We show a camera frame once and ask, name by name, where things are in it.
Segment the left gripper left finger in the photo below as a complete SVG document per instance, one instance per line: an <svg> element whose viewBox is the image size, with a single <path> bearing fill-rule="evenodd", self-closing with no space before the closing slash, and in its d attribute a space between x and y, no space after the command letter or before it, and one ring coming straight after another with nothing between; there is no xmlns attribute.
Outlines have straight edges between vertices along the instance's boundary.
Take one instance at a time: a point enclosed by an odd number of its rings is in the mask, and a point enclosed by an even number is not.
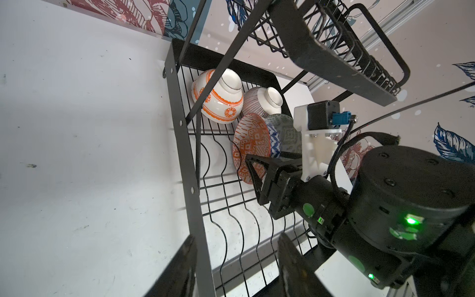
<svg viewBox="0 0 475 297"><path fill-rule="evenodd" d="M197 243L189 235L145 297L192 297L195 290Z"/></svg>

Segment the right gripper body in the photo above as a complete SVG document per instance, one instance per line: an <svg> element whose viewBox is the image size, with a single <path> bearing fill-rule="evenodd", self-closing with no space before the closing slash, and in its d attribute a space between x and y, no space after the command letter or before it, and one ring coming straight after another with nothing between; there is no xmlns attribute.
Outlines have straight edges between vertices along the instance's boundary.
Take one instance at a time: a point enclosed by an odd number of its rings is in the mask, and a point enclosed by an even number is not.
<svg viewBox="0 0 475 297"><path fill-rule="evenodd" d="M294 211L291 195L293 189L302 183L302 161L300 155L256 157L256 163L266 169L263 178L256 175L256 198L259 205L268 206L268 213L275 220Z"/></svg>

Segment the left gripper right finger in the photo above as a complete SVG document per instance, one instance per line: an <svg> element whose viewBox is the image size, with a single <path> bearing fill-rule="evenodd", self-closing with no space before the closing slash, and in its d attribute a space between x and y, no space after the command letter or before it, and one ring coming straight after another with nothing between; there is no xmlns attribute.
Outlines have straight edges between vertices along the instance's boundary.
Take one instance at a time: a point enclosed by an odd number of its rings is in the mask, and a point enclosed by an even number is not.
<svg viewBox="0 0 475 297"><path fill-rule="evenodd" d="M315 272L332 255L334 250L317 245L302 255L287 236L278 238L279 287L285 297L330 297L331 293Z"/></svg>

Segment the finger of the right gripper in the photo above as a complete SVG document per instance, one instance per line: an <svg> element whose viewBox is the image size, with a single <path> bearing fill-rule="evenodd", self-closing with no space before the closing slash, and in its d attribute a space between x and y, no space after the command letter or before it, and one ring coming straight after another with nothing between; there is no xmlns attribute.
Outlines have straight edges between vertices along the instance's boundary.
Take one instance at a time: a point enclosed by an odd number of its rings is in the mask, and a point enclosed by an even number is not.
<svg viewBox="0 0 475 297"><path fill-rule="evenodd" d="M275 170L280 165L282 165L281 158L262 157L249 153L244 159L244 182L252 184L258 193L268 193L273 178L276 176Z"/></svg>

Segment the red blue patterned bowl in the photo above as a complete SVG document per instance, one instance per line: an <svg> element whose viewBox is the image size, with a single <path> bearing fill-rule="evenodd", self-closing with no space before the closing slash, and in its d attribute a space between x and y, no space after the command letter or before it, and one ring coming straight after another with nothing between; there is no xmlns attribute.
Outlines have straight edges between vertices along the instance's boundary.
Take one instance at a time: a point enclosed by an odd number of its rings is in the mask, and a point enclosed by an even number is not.
<svg viewBox="0 0 475 297"><path fill-rule="evenodd" d="M240 179L252 184L251 173L246 165L248 155L278 158L281 141L274 125L256 113L244 116L235 129L232 154Z"/></svg>

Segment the green patterned bowl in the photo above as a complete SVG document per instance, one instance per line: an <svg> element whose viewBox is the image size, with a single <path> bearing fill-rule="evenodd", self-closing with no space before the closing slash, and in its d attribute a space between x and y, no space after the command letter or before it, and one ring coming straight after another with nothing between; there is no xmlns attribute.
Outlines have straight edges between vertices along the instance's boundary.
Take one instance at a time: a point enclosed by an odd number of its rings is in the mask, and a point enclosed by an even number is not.
<svg viewBox="0 0 475 297"><path fill-rule="evenodd" d="M272 157L281 157L282 152L302 153L301 133L295 130L292 117L275 114L264 121L270 135Z"/></svg>

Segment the pink striped bowl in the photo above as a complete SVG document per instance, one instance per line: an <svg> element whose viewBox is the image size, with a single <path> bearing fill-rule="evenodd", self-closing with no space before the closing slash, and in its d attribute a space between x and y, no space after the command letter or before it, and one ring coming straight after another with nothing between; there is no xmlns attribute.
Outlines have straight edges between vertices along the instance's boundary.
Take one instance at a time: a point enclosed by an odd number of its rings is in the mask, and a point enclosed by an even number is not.
<svg viewBox="0 0 475 297"><path fill-rule="evenodd" d="M281 93L273 88L255 87L244 93L242 115L255 113L263 118L281 114L284 100Z"/></svg>

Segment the orange floral bowl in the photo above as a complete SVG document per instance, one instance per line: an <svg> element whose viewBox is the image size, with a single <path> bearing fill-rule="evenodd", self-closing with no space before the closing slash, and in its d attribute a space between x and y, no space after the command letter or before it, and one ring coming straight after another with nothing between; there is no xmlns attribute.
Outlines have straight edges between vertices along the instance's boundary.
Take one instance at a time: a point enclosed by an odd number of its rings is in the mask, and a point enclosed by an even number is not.
<svg viewBox="0 0 475 297"><path fill-rule="evenodd" d="M230 124L241 113L244 90L240 76L226 69L203 103L202 114L218 124Z"/></svg>

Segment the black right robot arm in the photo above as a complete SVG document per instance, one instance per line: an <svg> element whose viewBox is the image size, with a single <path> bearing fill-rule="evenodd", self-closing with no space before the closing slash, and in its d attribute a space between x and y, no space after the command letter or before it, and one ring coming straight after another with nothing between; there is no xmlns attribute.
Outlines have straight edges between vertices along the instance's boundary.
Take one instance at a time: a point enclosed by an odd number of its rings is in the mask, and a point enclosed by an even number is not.
<svg viewBox="0 0 475 297"><path fill-rule="evenodd" d="M248 155L261 205L274 219L297 212L323 246L379 289L413 278L421 297L475 294L475 168L405 146L368 152L351 191L302 176L293 158Z"/></svg>

